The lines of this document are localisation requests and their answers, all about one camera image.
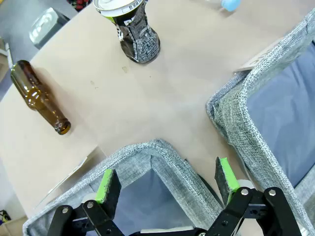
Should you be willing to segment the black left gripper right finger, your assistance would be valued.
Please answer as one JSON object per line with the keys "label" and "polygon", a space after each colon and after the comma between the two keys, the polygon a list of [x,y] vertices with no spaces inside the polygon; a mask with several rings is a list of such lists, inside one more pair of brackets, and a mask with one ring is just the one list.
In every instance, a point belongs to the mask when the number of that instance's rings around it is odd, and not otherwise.
{"label": "black left gripper right finger", "polygon": [[225,208],[206,236],[236,236],[245,219],[255,219],[263,236],[300,236],[291,207],[278,187],[263,192],[241,186],[227,158],[216,159],[215,180]]}

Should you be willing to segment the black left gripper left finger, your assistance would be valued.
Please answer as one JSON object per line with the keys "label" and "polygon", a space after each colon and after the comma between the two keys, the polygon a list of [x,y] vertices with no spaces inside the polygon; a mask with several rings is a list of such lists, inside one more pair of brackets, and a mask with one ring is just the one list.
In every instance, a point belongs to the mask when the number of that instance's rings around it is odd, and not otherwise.
{"label": "black left gripper left finger", "polygon": [[116,171],[106,169],[93,199],[77,208],[62,205],[56,209],[47,236],[86,236],[92,231],[98,236],[123,236],[113,221],[120,191]]}

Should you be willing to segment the white can label card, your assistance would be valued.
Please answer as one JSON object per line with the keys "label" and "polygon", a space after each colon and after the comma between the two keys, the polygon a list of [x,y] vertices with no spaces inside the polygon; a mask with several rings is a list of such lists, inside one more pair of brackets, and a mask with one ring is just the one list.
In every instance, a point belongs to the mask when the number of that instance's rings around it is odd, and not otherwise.
{"label": "white can label card", "polygon": [[78,164],[77,167],[75,167],[66,177],[51,188],[33,209],[44,207],[57,196],[70,189],[81,176],[91,170],[98,161],[102,160],[104,157],[105,155],[102,149],[99,146],[96,146],[92,152]]}

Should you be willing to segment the grey fabric basket labelled can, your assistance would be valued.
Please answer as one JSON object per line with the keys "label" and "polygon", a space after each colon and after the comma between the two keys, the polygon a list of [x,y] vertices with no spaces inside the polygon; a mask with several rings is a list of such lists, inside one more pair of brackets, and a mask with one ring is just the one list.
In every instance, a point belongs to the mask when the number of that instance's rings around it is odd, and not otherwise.
{"label": "grey fabric basket labelled can", "polygon": [[98,188],[106,169],[115,169],[122,187],[153,170],[196,226],[209,228],[222,211],[218,200],[208,190],[190,163],[183,160],[170,143],[155,139],[129,145],[107,157],[84,174],[65,193],[23,225],[23,236],[46,236],[53,213],[62,204],[77,204]]}

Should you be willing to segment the grey fabric basket labelled plastic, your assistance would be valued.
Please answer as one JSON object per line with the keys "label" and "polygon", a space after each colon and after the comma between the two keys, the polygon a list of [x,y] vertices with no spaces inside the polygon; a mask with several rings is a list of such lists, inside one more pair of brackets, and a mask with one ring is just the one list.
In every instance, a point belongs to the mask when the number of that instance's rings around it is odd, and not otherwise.
{"label": "grey fabric basket labelled plastic", "polygon": [[283,190],[296,220],[315,236],[315,216],[305,209],[313,203],[315,210],[315,167],[293,187],[255,126],[247,107],[247,98],[271,76],[289,65],[315,39],[315,8],[251,70],[237,72],[206,103],[210,120],[226,141],[234,147],[242,163],[258,185],[264,189],[276,186]]}

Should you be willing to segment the white plastic label card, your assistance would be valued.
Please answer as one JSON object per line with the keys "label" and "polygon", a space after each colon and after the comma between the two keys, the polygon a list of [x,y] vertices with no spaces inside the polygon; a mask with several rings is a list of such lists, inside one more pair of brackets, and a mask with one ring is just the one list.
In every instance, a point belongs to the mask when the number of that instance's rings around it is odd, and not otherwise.
{"label": "white plastic label card", "polygon": [[246,71],[246,70],[252,70],[275,46],[278,45],[280,41],[282,41],[283,37],[277,39],[275,42],[273,42],[271,45],[266,47],[264,50],[256,54],[253,58],[248,60],[246,63],[244,63],[242,66],[237,68],[233,71],[233,74],[235,75],[238,72]]}

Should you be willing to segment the brown glass bottle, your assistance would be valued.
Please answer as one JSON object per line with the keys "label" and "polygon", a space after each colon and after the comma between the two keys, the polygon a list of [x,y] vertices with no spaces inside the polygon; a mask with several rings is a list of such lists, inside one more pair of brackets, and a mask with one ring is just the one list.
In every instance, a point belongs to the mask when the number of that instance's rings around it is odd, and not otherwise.
{"label": "brown glass bottle", "polygon": [[59,109],[48,87],[43,84],[27,60],[17,61],[10,78],[27,106],[41,116],[60,134],[66,134],[71,123]]}

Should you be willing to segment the crushed clear plastic bottle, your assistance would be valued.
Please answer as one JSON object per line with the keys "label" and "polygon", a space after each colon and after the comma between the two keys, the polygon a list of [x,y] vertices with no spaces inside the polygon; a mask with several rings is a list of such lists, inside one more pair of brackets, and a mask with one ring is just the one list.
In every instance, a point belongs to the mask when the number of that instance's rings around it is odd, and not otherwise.
{"label": "crushed clear plastic bottle", "polygon": [[222,8],[228,12],[232,12],[239,7],[241,0],[220,0],[220,3]]}

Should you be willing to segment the grey floor bin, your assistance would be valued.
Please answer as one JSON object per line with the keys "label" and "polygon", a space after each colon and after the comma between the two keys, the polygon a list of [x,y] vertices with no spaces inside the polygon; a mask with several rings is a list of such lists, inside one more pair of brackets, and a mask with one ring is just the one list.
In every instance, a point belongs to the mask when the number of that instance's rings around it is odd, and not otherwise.
{"label": "grey floor bin", "polygon": [[50,7],[33,22],[29,37],[37,49],[41,49],[70,19]]}

